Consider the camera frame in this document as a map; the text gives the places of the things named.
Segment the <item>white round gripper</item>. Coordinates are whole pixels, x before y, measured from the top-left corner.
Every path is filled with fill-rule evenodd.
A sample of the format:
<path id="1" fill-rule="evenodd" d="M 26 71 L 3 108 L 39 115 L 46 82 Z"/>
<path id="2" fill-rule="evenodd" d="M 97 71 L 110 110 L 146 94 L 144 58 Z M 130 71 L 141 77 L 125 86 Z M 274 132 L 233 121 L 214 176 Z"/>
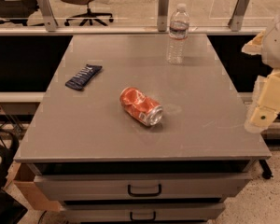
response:
<path id="1" fill-rule="evenodd" d="M 252 93 L 252 104 L 248 108 L 245 129 L 250 133 L 266 130 L 280 113 L 280 10 L 252 40 L 245 43 L 242 52 L 260 55 L 262 62 L 273 68 L 266 76 L 258 76 Z"/>

